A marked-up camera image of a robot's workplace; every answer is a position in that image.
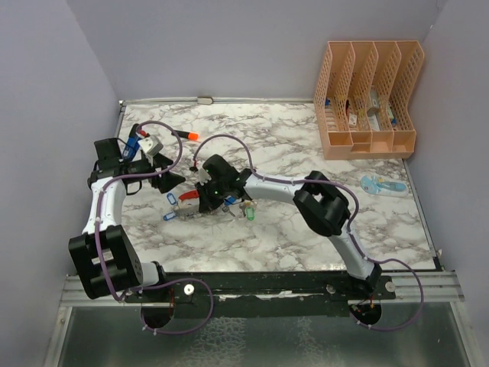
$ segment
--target red object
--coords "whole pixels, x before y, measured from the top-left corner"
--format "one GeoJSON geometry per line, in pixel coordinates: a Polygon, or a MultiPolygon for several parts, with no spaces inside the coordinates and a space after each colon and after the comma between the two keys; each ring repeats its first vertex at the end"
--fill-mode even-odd
{"type": "Polygon", "coordinates": [[[188,193],[183,193],[182,195],[180,195],[178,197],[178,199],[181,201],[185,201],[185,200],[189,200],[189,199],[196,199],[197,197],[199,197],[199,191],[192,190],[192,191],[189,191],[188,193]]]}
{"type": "Polygon", "coordinates": [[[189,132],[189,140],[199,140],[199,134],[197,134],[196,132],[189,132]]]}

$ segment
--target glass panel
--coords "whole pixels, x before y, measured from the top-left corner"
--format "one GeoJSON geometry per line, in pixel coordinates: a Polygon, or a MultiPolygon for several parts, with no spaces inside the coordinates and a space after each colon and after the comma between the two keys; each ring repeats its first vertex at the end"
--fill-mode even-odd
{"type": "MultiPolygon", "coordinates": [[[[402,323],[417,304],[384,305],[379,325],[402,323]]],[[[198,320],[172,320],[178,330],[198,320]]],[[[77,366],[469,366],[449,304],[426,304],[395,333],[351,318],[218,318],[186,336],[141,331],[139,308],[74,308],[61,365],[77,366]]]]}

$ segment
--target orange cap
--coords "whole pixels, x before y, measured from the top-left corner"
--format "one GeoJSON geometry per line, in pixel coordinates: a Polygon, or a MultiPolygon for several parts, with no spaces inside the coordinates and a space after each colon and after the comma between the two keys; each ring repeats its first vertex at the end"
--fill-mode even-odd
{"type": "Polygon", "coordinates": [[[199,140],[199,134],[196,132],[189,132],[189,140],[199,140]]]}

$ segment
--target light blue object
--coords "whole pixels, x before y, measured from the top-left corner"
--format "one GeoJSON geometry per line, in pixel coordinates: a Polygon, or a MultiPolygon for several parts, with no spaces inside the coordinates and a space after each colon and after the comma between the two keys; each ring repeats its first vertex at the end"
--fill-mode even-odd
{"type": "Polygon", "coordinates": [[[163,216],[163,220],[169,221],[176,218],[175,212],[169,212],[163,216]]]}
{"type": "Polygon", "coordinates": [[[406,196],[409,189],[404,182],[391,180],[376,174],[363,176],[360,180],[361,188],[371,195],[406,196]]]}
{"type": "Polygon", "coordinates": [[[176,200],[175,195],[173,195],[172,193],[168,193],[167,199],[168,199],[168,203],[170,203],[171,205],[176,205],[177,200],[176,200]]]}
{"type": "Polygon", "coordinates": [[[224,205],[225,206],[230,206],[230,205],[235,205],[236,204],[236,199],[232,196],[228,196],[224,199],[224,205]]]}

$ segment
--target floor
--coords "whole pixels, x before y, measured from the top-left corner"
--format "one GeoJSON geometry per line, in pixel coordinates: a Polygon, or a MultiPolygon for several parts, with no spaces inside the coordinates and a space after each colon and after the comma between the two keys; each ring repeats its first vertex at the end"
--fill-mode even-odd
{"type": "MultiPolygon", "coordinates": [[[[251,149],[254,165],[267,174],[304,177],[311,170],[323,172],[358,196],[361,209],[356,227],[372,257],[395,257],[416,269],[435,268],[412,192],[402,198],[374,196],[360,187],[360,179],[371,173],[408,181],[403,162],[325,161],[312,104],[130,105],[119,137],[126,140],[134,123],[147,120],[198,132],[200,140],[218,133],[237,136],[251,149]]],[[[163,154],[176,157],[176,140],[170,133],[157,126],[144,130],[158,134],[163,154]]],[[[183,159],[174,171],[187,182],[173,190],[176,196],[191,190],[197,181],[188,169],[197,146],[184,142],[183,159]]],[[[248,166],[245,151],[231,139],[209,142],[201,151],[200,164],[212,154],[222,155],[239,171],[248,166]]],[[[141,192],[125,199],[122,219],[140,260],[156,260],[166,271],[345,269],[329,240],[311,231],[289,204],[260,200],[253,221],[218,211],[165,222],[162,215],[169,211],[166,195],[145,183],[141,192]]]]}

